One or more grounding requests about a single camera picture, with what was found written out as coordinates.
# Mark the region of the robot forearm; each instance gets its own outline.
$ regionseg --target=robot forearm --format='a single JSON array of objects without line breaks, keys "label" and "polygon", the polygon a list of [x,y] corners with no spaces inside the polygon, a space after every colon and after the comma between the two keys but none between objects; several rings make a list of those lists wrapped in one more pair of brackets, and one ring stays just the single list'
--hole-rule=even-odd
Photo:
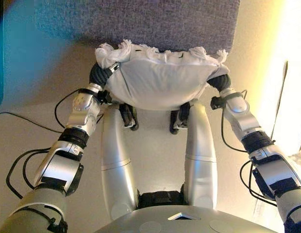
[{"label": "robot forearm", "polygon": [[212,98],[211,107],[223,108],[224,116],[255,166],[252,172],[261,192],[267,199],[276,200],[286,232],[301,232],[301,180],[294,165],[260,127],[250,113],[249,104],[231,87],[228,75],[208,83],[220,93],[219,98]]},{"label": "robot forearm", "polygon": [[21,200],[0,233],[67,232],[65,196],[78,187],[84,169],[80,160],[95,131],[100,104],[106,101],[102,88],[116,69],[117,64],[106,70],[94,65],[89,86],[80,89],[63,133],[36,172],[35,189]]}]

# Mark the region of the black cable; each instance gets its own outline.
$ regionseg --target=black cable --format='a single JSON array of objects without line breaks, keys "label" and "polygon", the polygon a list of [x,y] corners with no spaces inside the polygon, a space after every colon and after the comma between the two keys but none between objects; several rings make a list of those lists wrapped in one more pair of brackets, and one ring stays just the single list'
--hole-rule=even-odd
[{"label": "black cable", "polygon": [[26,175],[26,165],[28,163],[28,161],[34,156],[34,155],[37,155],[37,154],[44,154],[44,153],[48,153],[49,150],[43,150],[43,151],[38,151],[38,152],[35,152],[33,154],[30,154],[26,160],[24,161],[23,163],[23,168],[22,168],[22,174],[23,174],[23,179],[25,181],[25,183],[28,185],[28,187],[30,187],[31,189],[34,189],[35,187],[30,183],[30,181],[28,180],[28,177]]},{"label": "black cable", "polygon": [[221,136],[222,136],[222,140],[224,142],[224,144],[226,146],[228,146],[230,149],[233,149],[233,150],[236,150],[236,151],[239,151],[239,152],[244,152],[244,153],[247,153],[246,150],[240,150],[240,149],[236,149],[230,145],[227,144],[227,142],[225,141],[225,138],[224,138],[224,111],[225,111],[225,107],[223,107],[223,111],[222,111],[222,119],[221,119]]},{"label": "black cable", "polygon": [[65,96],[63,99],[61,99],[55,106],[54,108],[54,117],[56,119],[56,121],[58,122],[58,124],[64,129],[64,125],[60,122],[60,120],[58,119],[58,115],[57,115],[57,109],[58,109],[58,106],[60,105],[60,103],[62,103],[67,97],[69,97],[70,95],[73,95],[75,92],[79,91],[79,89],[69,93],[67,96]]},{"label": "black cable", "polygon": [[251,169],[250,169],[249,186],[247,186],[246,183],[244,182],[243,177],[242,177],[242,171],[243,171],[243,168],[244,168],[248,163],[250,163],[250,162],[251,162],[250,160],[247,161],[247,162],[241,167],[241,169],[240,169],[239,176],[240,176],[240,179],[241,179],[242,183],[243,183],[244,186],[249,190],[249,192],[250,192],[250,194],[251,194],[252,197],[254,197],[254,198],[258,199],[258,200],[261,200],[261,201],[263,201],[263,202],[265,202],[265,203],[268,203],[268,204],[270,204],[270,205],[273,205],[273,206],[276,206],[276,207],[277,207],[276,204],[267,201],[267,199],[266,199],[264,196],[262,196],[262,195],[256,193],[255,191],[253,191],[253,190],[251,189],[251,179],[252,179],[252,176],[251,176],[252,173],[251,173],[251,171],[252,171],[252,169],[253,169],[253,165],[251,165]]},{"label": "black cable", "polygon": [[34,149],[34,150],[29,150],[23,154],[21,154],[19,157],[16,158],[16,160],[14,161],[14,163],[12,164],[11,168],[9,169],[9,172],[7,174],[7,177],[6,177],[6,184],[8,186],[8,188],[20,199],[23,198],[23,196],[18,193],[18,191],[15,190],[15,188],[10,184],[10,177],[11,177],[11,174],[13,173],[17,163],[19,162],[20,159],[22,159],[24,156],[26,156],[27,154],[30,154],[32,152],[37,152],[37,151],[45,151],[45,150],[50,150],[50,148],[45,148],[45,149]]},{"label": "black cable", "polygon": [[9,115],[13,115],[13,116],[15,116],[15,117],[18,117],[18,118],[21,118],[21,119],[23,119],[23,120],[26,120],[26,121],[28,121],[28,122],[30,122],[30,123],[33,123],[34,125],[37,125],[37,126],[39,126],[39,127],[41,127],[41,128],[44,128],[44,129],[46,129],[46,130],[49,130],[49,131],[52,131],[52,132],[55,132],[55,133],[62,133],[62,132],[60,132],[60,131],[53,130],[53,129],[49,128],[49,127],[43,126],[43,125],[41,125],[41,124],[39,124],[39,123],[36,123],[36,122],[34,122],[34,121],[32,121],[32,120],[30,120],[30,119],[24,117],[24,116],[21,116],[21,115],[19,115],[19,114],[16,114],[16,113],[0,112],[0,115],[1,115],[1,114],[9,114]]},{"label": "black cable", "polygon": [[97,120],[97,124],[99,123],[99,121],[101,120],[101,118],[104,116],[104,114],[100,115],[100,118]]},{"label": "black cable", "polygon": [[244,92],[245,92],[245,94],[244,94],[244,96],[243,96],[243,99],[245,100],[246,97],[247,97],[247,94],[248,94],[248,90],[245,89],[245,90],[241,91],[241,93],[244,93]]},{"label": "black cable", "polygon": [[36,209],[33,209],[33,208],[29,208],[28,206],[23,207],[23,208],[17,210],[15,213],[17,213],[17,212],[19,212],[19,211],[23,211],[23,210],[32,211],[32,212],[34,212],[34,213],[36,213],[36,214],[39,214],[39,215],[41,215],[42,217],[44,217],[50,224],[53,224],[53,223],[54,223],[54,221],[53,221],[51,218],[49,218],[46,214],[44,214],[43,212],[41,212],[41,211],[39,211],[39,210],[36,210]]}]

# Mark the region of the white cloth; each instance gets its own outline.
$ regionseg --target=white cloth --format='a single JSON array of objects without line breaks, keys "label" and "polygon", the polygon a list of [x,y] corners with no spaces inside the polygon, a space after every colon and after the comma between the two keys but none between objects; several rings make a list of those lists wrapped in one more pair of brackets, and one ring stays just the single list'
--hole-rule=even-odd
[{"label": "white cloth", "polygon": [[223,64],[227,52],[219,50],[217,59],[203,47],[188,51],[159,52],[147,45],[124,40],[117,50],[107,43],[96,49],[100,67],[120,62],[120,68],[107,81],[107,88],[121,101],[148,110],[176,110],[180,105],[198,99],[207,80],[227,74]]}]

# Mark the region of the bright light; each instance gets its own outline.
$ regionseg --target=bright light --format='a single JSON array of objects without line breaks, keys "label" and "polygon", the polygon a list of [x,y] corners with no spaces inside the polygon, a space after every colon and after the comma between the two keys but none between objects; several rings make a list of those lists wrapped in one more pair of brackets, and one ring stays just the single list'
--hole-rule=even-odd
[{"label": "bright light", "polygon": [[[273,139],[290,156],[301,146],[301,0],[286,0],[280,28],[264,79],[264,91],[258,118],[270,135],[283,78],[283,66],[288,60],[281,105]],[[258,201],[253,220],[277,232],[284,232],[276,208]]]}]

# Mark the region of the gray fabric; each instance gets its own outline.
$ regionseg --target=gray fabric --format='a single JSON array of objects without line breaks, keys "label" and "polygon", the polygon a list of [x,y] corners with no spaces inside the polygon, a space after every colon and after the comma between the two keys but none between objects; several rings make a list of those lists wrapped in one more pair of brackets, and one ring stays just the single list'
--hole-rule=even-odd
[{"label": "gray fabric", "polygon": [[37,27],[98,46],[123,39],[160,51],[203,46],[209,54],[232,47],[240,0],[37,0]]}]

